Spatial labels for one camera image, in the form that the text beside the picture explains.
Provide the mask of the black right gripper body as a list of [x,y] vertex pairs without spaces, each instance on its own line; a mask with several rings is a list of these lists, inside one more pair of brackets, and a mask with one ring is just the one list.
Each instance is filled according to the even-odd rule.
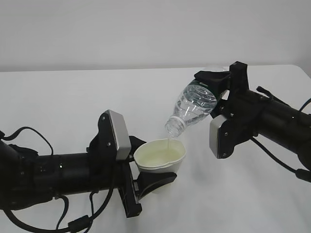
[[242,143],[255,135],[255,127],[264,110],[264,99],[249,89],[247,64],[236,61],[229,67],[231,72],[229,85],[229,116],[241,130]]

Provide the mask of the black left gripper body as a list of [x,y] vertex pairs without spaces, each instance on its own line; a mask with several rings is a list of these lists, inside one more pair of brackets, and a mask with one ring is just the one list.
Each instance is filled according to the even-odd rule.
[[134,179],[130,168],[133,156],[128,155],[124,161],[111,160],[106,150],[102,149],[99,142],[99,135],[96,135],[87,148],[89,157],[89,179],[88,192],[108,190],[107,198],[102,206],[92,214],[98,217],[110,201],[112,192],[117,189],[124,207],[126,217],[138,216],[142,211],[134,191]]

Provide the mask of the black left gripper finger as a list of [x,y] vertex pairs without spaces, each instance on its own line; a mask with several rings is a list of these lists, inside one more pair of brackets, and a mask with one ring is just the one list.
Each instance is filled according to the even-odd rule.
[[140,172],[137,179],[134,180],[135,195],[138,200],[141,200],[156,189],[174,182],[176,178],[177,174],[174,172]]
[[131,150],[130,150],[130,155],[131,156],[134,156],[134,153],[136,152],[136,150],[140,147],[140,146],[142,146],[142,145],[144,145],[144,144],[146,144],[146,141],[143,141],[143,140],[141,140],[141,139],[139,139],[139,138],[137,138],[137,137],[135,137],[135,136],[129,136],[129,139],[130,139],[130,143],[131,143]]

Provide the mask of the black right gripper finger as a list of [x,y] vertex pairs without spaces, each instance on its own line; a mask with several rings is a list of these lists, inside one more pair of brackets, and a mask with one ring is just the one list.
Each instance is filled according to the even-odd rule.
[[230,71],[199,71],[194,75],[194,79],[206,84],[214,94],[221,94],[229,90],[230,76]]
[[217,116],[223,115],[225,117],[229,116],[229,104],[228,100],[220,99],[216,107],[211,111],[210,115],[214,119]]

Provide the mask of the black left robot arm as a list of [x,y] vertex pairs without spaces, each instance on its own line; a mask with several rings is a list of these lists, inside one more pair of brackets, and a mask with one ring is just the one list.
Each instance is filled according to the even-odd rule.
[[114,189],[119,191],[127,217],[138,216],[139,200],[176,179],[173,171],[140,172],[132,176],[130,163],[144,141],[127,137],[125,157],[118,159],[112,133],[98,133],[85,153],[39,155],[11,143],[17,133],[0,136],[0,207],[21,210],[54,197]]

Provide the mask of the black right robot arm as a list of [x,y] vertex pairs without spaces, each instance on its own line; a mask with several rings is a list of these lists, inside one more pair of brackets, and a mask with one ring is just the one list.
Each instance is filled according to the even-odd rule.
[[216,158],[229,157],[236,145],[260,134],[296,154],[304,168],[311,169],[311,116],[261,86],[250,90],[247,64],[235,62],[223,72],[199,71],[194,78],[216,96],[229,92],[211,112],[209,146]]

